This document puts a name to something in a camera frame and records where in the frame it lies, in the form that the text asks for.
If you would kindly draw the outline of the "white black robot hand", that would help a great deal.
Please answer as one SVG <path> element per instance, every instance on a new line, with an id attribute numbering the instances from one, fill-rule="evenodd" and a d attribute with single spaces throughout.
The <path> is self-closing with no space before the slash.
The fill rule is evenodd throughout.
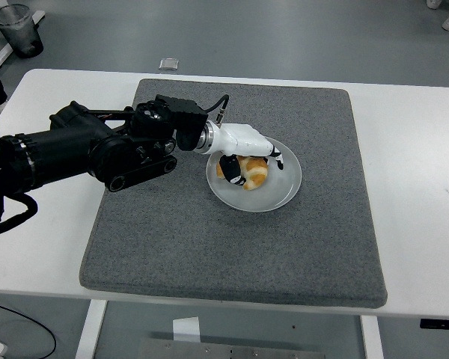
<path id="1" fill-rule="evenodd" d="M 273 157 L 280 170 L 284 160 L 280 150 L 260 132 L 248 124 L 225 123 L 220 126 L 207 123 L 207 139 L 204 154 L 221 153 L 220 167 L 224 178 L 234 185 L 244 185 L 245 177 L 239 165 L 238 156 Z"/>

